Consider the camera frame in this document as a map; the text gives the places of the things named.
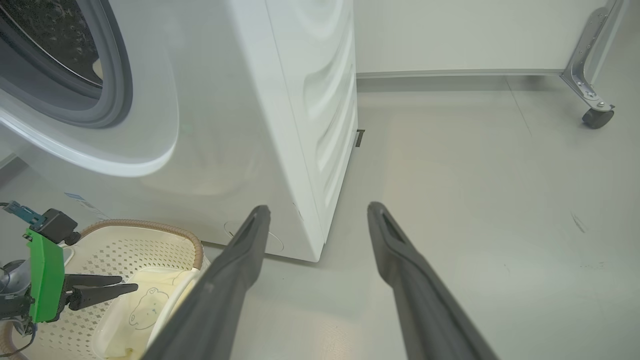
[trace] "cable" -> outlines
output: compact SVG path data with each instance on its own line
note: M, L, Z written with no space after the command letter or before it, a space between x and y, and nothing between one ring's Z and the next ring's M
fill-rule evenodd
M9 354L2 354L2 355L0 355L0 357L14 356L14 355L18 354L19 352L23 351L24 349L28 348L31 344L33 344L33 341L36 340L36 331L37 330L38 330L38 327L36 326L36 324L32 323L31 324L31 341L29 341L29 343L27 345L24 345L23 347L19 348L18 350L14 351L14 352L10 352Z

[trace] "label sticker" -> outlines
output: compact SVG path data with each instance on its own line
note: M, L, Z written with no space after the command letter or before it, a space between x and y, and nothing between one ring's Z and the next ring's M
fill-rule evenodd
M65 193L65 195L77 201L77 203L80 204L80 206L82 206L84 209L91 211L98 219L100 220L111 219L110 217L105 215L105 213L101 212L95 206L91 205L90 202L88 202L87 200L84 200L82 196L76 195L74 193Z

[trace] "black caster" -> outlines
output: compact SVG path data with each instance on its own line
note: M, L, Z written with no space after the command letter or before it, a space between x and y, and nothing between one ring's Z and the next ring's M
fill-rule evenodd
M613 117L613 110L598 111L589 109L583 116L582 122L591 129L600 129L605 126Z

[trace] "metal bracket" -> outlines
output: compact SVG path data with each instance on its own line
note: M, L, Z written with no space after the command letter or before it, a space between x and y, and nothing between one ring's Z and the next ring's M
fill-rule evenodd
M593 90L593 87L587 82L586 76L584 75L584 66L587 62L587 57L593 49L593 44L595 44L598 35L609 18L610 12L611 9L601 7L591 13L580 37L580 41L578 41L578 46L575 48L573 56L569 61L569 65L567 65L563 74L560 75L569 87L580 95L587 105L596 111L602 112L610 111L615 106L605 102L598 96L595 90Z

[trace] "washing machine door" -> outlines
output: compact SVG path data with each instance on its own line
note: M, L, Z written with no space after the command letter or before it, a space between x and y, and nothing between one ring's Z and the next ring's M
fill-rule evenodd
M96 172L161 168L177 140L178 105L163 25L148 3L0 0L0 122Z

